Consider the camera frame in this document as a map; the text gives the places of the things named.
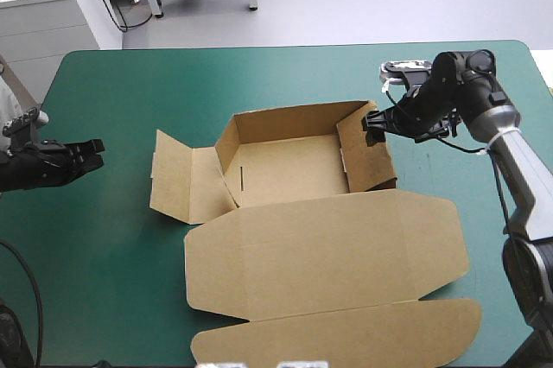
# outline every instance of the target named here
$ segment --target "gray floor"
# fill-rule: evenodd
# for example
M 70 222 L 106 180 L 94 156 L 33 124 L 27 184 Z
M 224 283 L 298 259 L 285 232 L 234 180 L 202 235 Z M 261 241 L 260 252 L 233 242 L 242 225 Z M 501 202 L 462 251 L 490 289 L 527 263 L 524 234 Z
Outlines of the gray floor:
M 129 23 L 149 13 L 124 7 Z M 209 48 L 516 39 L 553 48 L 551 0 L 165 0 L 125 48 Z

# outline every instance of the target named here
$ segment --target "white cable tie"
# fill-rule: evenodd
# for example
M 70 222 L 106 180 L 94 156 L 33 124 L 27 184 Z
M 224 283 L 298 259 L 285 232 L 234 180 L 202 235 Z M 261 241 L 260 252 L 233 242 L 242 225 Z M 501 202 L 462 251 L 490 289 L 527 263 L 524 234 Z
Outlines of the white cable tie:
M 511 132 L 520 132 L 520 129 L 515 127 L 515 126 L 512 126 L 510 128 L 504 128 L 504 129 L 500 130 L 498 133 L 496 133 L 492 137 L 492 139 L 490 139 L 490 142 L 487 143 L 486 147 L 484 147 L 484 149 L 481 150 L 478 153 L 478 155 L 486 155 L 490 151 L 490 149 L 492 148 L 492 145 L 495 143 L 495 141 L 497 141 L 503 135 L 506 135 L 507 133 L 511 133 Z
M 390 79 L 386 79 L 386 81 L 382 85 L 382 93 L 386 94 L 389 90 L 390 90 Z

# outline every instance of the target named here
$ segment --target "white drawer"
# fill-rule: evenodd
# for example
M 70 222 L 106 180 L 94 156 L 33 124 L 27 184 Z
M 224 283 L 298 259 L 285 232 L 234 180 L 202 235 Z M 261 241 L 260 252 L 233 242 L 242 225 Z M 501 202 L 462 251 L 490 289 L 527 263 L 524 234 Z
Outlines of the white drawer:
M 97 49 L 98 44 L 86 25 L 0 37 L 0 54 L 8 63 Z
M 85 24 L 75 0 L 0 8 L 0 37 Z
M 10 63 L 10 68 L 23 83 L 37 103 L 42 103 L 55 74 L 63 60 L 63 55 L 42 59 L 23 60 Z

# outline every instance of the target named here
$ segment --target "cardboard box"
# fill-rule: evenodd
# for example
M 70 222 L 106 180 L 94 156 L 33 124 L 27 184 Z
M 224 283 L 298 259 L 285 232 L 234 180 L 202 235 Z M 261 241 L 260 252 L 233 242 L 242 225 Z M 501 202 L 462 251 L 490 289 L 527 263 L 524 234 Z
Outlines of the cardboard box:
M 373 102 L 283 107 L 234 115 L 212 148 L 157 131 L 150 207 L 189 224 L 239 206 L 395 187 L 385 143 L 368 147 Z
M 184 245 L 189 305 L 250 321 L 196 335 L 198 363 L 432 367 L 480 325 L 476 301 L 419 300 L 468 270 L 448 200 L 391 189 L 240 208 Z

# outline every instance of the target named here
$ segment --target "green table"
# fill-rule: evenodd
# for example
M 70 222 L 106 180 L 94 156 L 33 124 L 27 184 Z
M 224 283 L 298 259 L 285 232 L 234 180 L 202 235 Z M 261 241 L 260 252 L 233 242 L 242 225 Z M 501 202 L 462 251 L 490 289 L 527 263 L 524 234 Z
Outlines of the green table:
M 515 41 L 69 54 L 46 99 L 51 123 L 41 135 L 100 137 L 105 166 L 67 187 L 0 200 L 0 237 L 21 250 L 41 287 L 44 364 L 192 365 L 192 337 L 235 321 L 187 305 L 182 239 L 190 227 L 148 208 L 156 128 L 209 146 L 238 111 L 363 98 L 386 107 L 382 61 L 476 48 L 496 53 L 524 135 L 553 165 L 553 102 L 528 48 Z M 456 142 L 476 146 L 464 128 Z M 488 158 L 436 142 L 390 136 L 389 143 L 401 188 L 449 198 L 461 214 L 471 270 L 432 296 L 476 298 L 483 319 L 455 364 L 504 362 L 529 329 L 500 262 L 503 226 Z M 0 265 L 0 296 L 21 315 L 34 347 L 28 282 L 4 252 Z

